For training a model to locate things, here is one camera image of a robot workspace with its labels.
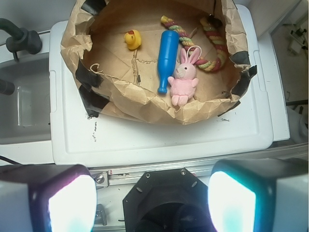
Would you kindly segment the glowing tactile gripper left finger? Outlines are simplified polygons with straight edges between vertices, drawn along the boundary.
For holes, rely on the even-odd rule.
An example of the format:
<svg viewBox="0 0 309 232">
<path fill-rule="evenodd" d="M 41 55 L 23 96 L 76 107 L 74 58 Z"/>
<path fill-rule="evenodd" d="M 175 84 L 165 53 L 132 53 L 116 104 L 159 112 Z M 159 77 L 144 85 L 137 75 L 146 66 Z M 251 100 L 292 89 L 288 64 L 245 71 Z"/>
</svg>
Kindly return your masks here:
<svg viewBox="0 0 309 232">
<path fill-rule="evenodd" d="M 96 207 L 96 184 L 83 165 L 0 168 L 2 232 L 90 232 Z"/>
</svg>

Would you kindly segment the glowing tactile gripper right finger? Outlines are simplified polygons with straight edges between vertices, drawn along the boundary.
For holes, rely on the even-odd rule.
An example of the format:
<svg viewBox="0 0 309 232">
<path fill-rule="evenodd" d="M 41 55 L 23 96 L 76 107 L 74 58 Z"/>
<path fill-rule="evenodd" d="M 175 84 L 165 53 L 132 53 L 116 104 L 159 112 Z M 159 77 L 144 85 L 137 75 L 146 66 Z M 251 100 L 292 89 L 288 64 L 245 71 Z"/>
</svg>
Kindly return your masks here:
<svg viewBox="0 0 309 232">
<path fill-rule="evenodd" d="M 309 162 L 305 159 L 222 159 L 208 182 L 218 232 L 307 232 Z"/>
</svg>

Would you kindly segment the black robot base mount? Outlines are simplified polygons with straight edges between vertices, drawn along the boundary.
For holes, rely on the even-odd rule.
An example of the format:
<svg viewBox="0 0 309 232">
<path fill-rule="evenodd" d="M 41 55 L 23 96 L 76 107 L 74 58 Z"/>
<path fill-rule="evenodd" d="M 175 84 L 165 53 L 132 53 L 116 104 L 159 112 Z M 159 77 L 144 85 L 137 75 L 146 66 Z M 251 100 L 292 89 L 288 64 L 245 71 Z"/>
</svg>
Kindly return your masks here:
<svg viewBox="0 0 309 232">
<path fill-rule="evenodd" d="M 145 172 L 123 199 L 127 232 L 214 232 L 208 186 L 186 168 Z"/>
</svg>

